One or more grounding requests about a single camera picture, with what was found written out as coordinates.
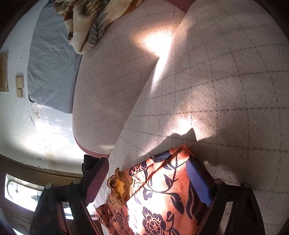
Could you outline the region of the orange black floral garment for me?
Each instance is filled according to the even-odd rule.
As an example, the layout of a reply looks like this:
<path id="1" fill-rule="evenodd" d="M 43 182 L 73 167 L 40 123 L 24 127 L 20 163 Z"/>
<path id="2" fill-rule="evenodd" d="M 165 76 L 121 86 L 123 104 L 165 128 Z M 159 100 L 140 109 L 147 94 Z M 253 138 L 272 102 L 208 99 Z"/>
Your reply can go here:
<path id="1" fill-rule="evenodd" d="M 186 145 L 153 155 L 108 179 L 106 202 L 96 208 L 109 234 L 195 234 L 207 205 L 186 172 Z"/>

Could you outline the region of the grey pillow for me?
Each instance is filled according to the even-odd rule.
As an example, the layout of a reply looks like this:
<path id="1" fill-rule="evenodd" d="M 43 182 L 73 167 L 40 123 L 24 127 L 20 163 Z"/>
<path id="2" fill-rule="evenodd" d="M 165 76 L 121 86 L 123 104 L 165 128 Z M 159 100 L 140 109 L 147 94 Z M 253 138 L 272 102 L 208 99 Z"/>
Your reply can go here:
<path id="1" fill-rule="evenodd" d="M 62 17 L 55 12 L 53 2 L 48 1 L 37 19 L 29 50 L 29 100 L 72 113 L 81 57 L 69 44 Z"/>

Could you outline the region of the pink quilted sofa backrest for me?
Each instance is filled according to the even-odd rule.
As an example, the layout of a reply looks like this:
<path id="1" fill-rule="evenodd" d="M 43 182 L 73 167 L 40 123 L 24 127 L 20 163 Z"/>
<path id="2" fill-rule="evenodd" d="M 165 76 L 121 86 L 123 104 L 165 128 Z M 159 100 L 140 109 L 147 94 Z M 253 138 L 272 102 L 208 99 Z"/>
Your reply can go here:
<path id="1" fill-rule="evenodd" d="M 111 154 L 191 5 L 192 1 L 143 1 L 108 25 L 97 45 L 82 56 L 72 130 L 85 153 L 97 158 Z"/>

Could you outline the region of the beige floral blanket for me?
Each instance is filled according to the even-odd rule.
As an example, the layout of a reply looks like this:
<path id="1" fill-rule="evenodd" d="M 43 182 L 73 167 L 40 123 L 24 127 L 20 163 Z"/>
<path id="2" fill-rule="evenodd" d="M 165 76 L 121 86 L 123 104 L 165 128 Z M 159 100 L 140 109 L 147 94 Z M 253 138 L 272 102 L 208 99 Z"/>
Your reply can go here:
<path id="1" fill-rule="evenodd" d="M 140 4 L 133 0 L 55 1 L 54 10 L 64 19 L 69 44 L 82 55 L 98 43 L 110 23 Z"/>

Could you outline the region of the wooden window frame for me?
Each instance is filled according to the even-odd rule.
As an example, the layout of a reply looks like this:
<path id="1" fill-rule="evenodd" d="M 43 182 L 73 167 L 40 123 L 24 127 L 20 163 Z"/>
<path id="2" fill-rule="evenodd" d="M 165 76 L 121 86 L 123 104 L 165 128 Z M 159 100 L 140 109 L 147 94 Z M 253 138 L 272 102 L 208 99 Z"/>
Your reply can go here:
<path id="1" fill-rule="evenodd" d="M 38 167 L 16 162 L 1 155 L 1 209 L 10 226 L 22 234 L 29 234 L 33 212 L 16 205 L 4 197 L 6 174 L 41 186 L 44 186 L 47 183 L 52 183 L 54 185 L 68 185 L 72 180 L 82 178 L 81 173 L 40 169 Z"/>

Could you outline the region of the beige wall switch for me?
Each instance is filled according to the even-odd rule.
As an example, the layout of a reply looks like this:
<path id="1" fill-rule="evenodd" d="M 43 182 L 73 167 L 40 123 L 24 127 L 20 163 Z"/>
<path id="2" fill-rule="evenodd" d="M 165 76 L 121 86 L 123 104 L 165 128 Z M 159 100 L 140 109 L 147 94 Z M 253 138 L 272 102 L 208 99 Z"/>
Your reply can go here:
<path id="1" fill-rule="evenodd" d="M 18 98 L 24 98 L 24 79 L 21 75 L 16 75 L 16 93 Z"/>

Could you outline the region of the wooden wall panel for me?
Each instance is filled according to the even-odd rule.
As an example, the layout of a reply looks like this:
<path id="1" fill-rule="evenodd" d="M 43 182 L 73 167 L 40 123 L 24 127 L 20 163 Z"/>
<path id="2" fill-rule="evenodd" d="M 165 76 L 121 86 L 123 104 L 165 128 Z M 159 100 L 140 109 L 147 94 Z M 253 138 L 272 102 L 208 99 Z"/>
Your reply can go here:
<path id="1" fill-rule="evenodd" d="M 7 81 L 8 51 L 1 53 L 0 57 L 0 92 L 8 92 Z"/>

